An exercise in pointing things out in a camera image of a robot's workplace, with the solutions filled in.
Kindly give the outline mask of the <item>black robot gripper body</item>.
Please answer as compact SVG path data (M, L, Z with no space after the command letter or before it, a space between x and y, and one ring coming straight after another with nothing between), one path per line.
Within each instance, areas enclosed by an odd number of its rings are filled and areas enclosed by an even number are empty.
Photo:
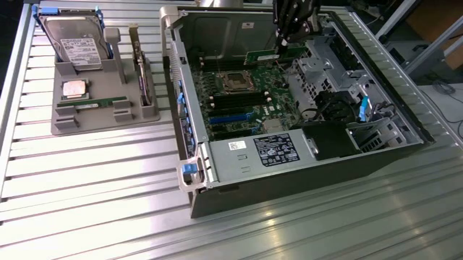
M272 1L272 18L276 25L276 44L296 43L320 32L318 14L320 1Z

